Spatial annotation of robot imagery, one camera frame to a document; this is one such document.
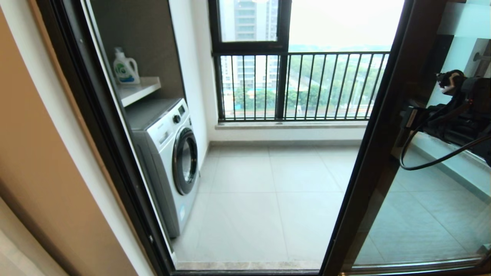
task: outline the sky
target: sky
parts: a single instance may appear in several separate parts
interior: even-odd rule
[[[390,50],[404,0],[293,0],[290,45]]]

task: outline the washing machine knob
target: washing machine knob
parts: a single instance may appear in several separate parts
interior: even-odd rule
[[[179,115],[174,115],[172,121],[174,121],[174,124],[178,124],[181,121],[181,117]]]

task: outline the tiled floor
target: tiled floor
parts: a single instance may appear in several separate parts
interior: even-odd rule
[[[357,151],[211,148],[188,224],[172,241],[177,268],[319,269]],[[474,256],[491,243],[490,218],[491,206],[441,171],[399,170],[356,263]]]

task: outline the white plastic bottle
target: white plastic bottle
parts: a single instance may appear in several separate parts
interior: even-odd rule
[[[140,83],[136,61],[130,57],[125,57],[121,47],[116,47],[114,50],[116,59],[114,60],[113,67],[118,82],[121,84]]]

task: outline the window ledge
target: window ledge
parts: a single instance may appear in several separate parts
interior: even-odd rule
[[[225,122],[218,123],[216,130],[250,129],[326,129],[326,128],[366,128],[368,121],[335,122]]]

